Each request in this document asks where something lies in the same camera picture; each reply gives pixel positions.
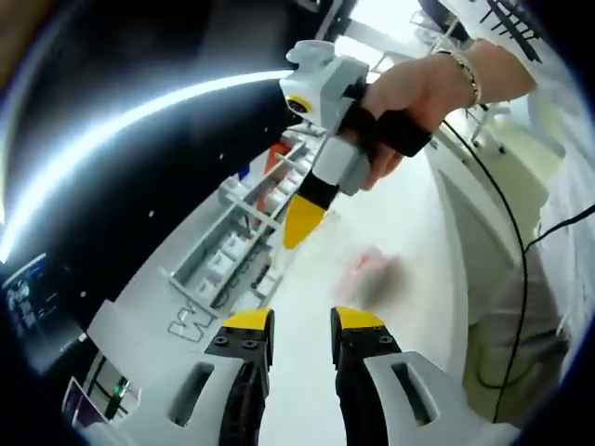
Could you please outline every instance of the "white rack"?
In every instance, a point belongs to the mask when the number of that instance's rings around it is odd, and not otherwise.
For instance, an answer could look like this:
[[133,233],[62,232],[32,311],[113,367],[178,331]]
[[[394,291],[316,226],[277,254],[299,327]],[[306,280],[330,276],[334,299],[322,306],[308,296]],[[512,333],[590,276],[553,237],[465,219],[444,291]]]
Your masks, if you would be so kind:
[[[248,290],[260,299],[261,307],[268,305],[282,277],[274,279],[274,284],[267,294],[258,291],[258,280],[264,280],[266,272],[263,272],[271,263],[271,247],[267,245],[267,240],[281,227],[286,207],[296,190],[285,194],[284,199],[269,215],[258,209],[258,202],[269,190],[283,181],[287,171],[292,167],[302,176],[305,175],[307,171],[301,164],[297,164],[297,161],[305,158],[310,152],[311,149],[305,142],[294,144],[286,156],[277,157],[281,162],[264,174],[258,184],[242,193],[244,196],[234,193],[229,188],[229,182],[224,181],[218,196],[229,206],[228,209],[169,275],[170,284],[209,314],[220,319],[230,316],[234,304],[242,299]],[[197,290],[205,280],[208,281],[209,261],[221,250],[231,233],[236,233],[244,241],[245,249],[240,255],[236,255],[237,258],[232,260],[233,265],[222,274],[217,283],[210,282],[214,289],[209,295],[201,295]]]

